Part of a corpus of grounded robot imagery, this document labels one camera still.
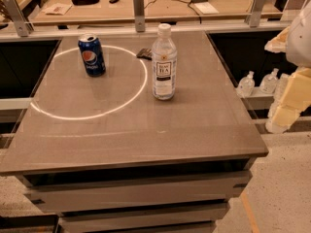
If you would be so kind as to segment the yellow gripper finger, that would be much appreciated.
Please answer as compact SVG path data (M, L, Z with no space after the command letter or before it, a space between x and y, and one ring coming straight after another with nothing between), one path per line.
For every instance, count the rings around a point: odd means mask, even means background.
M282 74L268 113L266 130L277 134L285 132L310 106L311 69L298 67L290 75Z
M276 37L268 41L264 49L274 53L285 52L289 29L290 27L286 27Z

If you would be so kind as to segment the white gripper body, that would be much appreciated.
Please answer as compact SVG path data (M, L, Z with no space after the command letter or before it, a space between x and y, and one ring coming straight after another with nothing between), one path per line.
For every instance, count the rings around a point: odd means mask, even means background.
M311 67L311 1L300 11L290 26L286 57L296 66Z

